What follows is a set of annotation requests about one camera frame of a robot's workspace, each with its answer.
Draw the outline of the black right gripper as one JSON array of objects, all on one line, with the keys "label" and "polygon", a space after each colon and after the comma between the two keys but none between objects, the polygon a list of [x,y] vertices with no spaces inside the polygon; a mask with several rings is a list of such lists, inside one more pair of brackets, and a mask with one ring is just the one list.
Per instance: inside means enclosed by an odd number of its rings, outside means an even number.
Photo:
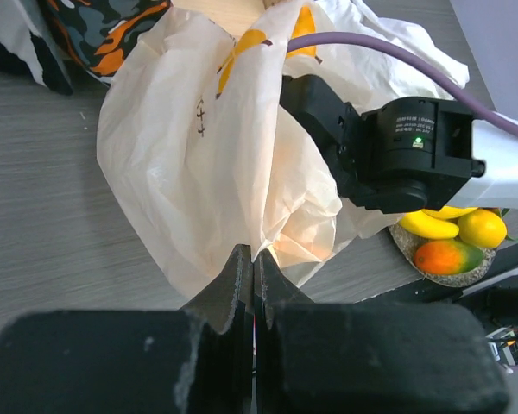
[{"label": "black right gripper", "polygon": [[338,195],[368,198],[366,123],[319,76],[282,77],[280,105],[311,136],[334,178]]}]

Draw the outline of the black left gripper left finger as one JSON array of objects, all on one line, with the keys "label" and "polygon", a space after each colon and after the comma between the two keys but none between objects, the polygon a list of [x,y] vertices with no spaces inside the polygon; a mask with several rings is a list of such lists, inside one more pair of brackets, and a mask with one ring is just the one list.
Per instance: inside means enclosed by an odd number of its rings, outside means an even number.
[{"label": "black left gripper left finger", "polygon": [[32,312],[0,332],[0,413],[247,413],[250,248],[178,310]]}]

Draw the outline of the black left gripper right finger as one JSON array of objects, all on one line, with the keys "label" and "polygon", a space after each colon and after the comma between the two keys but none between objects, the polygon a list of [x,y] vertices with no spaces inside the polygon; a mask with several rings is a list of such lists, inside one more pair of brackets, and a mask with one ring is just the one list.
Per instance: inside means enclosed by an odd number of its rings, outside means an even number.
[{"label": "black left gripper right finger", "polygon": [[483,328],[454,304],[313,302],[269,252],[254,264],[261,413],[503,413]]}]

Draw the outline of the translucent plastic shopping bag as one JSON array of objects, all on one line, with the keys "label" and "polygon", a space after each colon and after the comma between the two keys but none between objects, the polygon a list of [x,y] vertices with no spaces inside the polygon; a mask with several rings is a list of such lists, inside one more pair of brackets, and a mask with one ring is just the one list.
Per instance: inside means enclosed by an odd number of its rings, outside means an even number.
[{"label": "translucent plastic shopping bag", "polygon": [[421,57],[455,85],[468,67],[420,25],[362,1],[286,1],[235,39],[205,15],[174,8],[142,34],[102,105],[97,159],[114,196],[169,283],[188,298],[217,277],[237,244],[270,251],[304,285],[355,238],[397,215],[356,207],[309,134],[279,105],[284,76],[320,76],[358,112],[399,97],[446,98],[412,67],[363,47],[290,39],[344,31]]}]

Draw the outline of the green fake mango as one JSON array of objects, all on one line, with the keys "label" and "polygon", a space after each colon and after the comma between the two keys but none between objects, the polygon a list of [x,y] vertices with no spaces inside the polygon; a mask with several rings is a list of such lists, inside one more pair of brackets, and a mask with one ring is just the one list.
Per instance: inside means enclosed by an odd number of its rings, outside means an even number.
[{"label": "green fake mango", "polygon": [[414,253],[413,263],[423,273],[448,276],[468,273],[483,261],[483,250],[451,239],[422,244]]}]

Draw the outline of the yellow fake banana bunch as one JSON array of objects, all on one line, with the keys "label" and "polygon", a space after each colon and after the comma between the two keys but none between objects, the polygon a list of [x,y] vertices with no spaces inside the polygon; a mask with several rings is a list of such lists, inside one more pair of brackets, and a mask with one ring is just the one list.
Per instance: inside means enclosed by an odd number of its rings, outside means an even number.
[{"label": "yellow fake banana bunch", "polygon": [[444,206],[441,210],[418,210],[405,214],[398,224],[419,237],[430,240],[453,239],[458,235],[459,228],[452,219],[465,216],[476,209]]}]

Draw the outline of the yellow fake lemon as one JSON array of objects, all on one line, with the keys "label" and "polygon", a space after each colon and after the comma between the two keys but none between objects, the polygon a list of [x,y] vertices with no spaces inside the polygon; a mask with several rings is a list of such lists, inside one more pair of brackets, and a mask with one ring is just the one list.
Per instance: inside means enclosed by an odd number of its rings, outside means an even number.
[{"label": "yellow fake lemon", "polygon": [[508,235],[505,222],[494,212],[477,209],[458,219],[459,238],[478,248],[498,248]]}]

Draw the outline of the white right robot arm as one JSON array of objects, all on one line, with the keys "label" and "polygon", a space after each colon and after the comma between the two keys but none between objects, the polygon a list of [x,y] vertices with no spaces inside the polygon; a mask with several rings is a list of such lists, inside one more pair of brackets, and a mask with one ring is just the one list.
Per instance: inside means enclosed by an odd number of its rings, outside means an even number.
[{"label": "white right robot arm", "polygon": [[283,77],[280,104],[312,137],[338,195],[357,207],[518,209],[518,138],[461,103],[404,97],[358,114],[305,75]]}]

